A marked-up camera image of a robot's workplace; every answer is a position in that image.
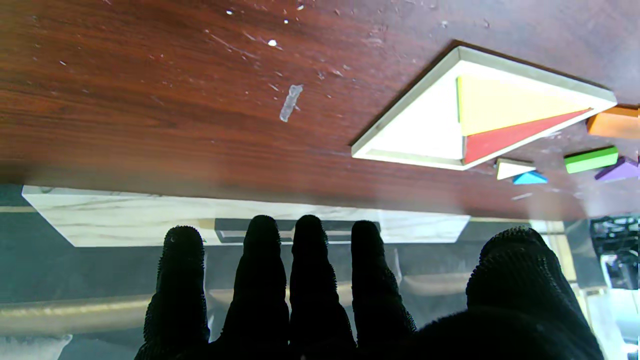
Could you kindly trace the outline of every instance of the wood grain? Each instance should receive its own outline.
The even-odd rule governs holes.
[[[546,170],[548,186],[524,190],[496,181],[492,164],[455,172],[352,159],[349,148],[453,40],[637,104],[637,1],[304,5],[3,2],[0,181],[485,217],[638,210],[637,183],[563,170],[563,153],[590,146],[637,151],[584,124],[509,154]],[[300,84],[299,110],[280,121]],[[534,195],[511,200],[523,192]]]

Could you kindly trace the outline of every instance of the white speck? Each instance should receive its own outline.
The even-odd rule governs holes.
[[[516,200],[524,199],[526,197],[530,197],[531,195],[533,195],[533,193],[524,193],[522,195],[512,197],[511,200],[516,201]]]

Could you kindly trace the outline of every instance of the tangram puzzle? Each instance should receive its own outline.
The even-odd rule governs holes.
[[[354,158],[466,170],[615,104],[606,89],[457,47],[351,153]]]

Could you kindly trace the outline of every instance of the puzzle piece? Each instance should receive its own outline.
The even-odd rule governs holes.
[[[507,177],[512,177],[512,176],[524,174],[525,172],[536,170],[536,167],[533,166],[533,163],[529,161],[517,161],[517,160],[499,158],[497,165],[498,165],[498,175],[497,175],[498,180],[506,179]]]
[[[539,172],[530,171],[513,178],[515,185],[546,184],[549,181]]]
[[[587,128],[591,135],[640,139],[640,110],[616,106],[591,117]]]
[[[618,160],[618,148],[615,146],[593,150],[564,158],[566,171],[569,174],[591,170],[592,168],[608,167]]]
[[[620,180],[628,177],[637,177],[640,179],[640,168],[638,167],[637,161],[625,156],[620,156],[615,165],[602,169],[595,177],[596,180],[599,181]]]

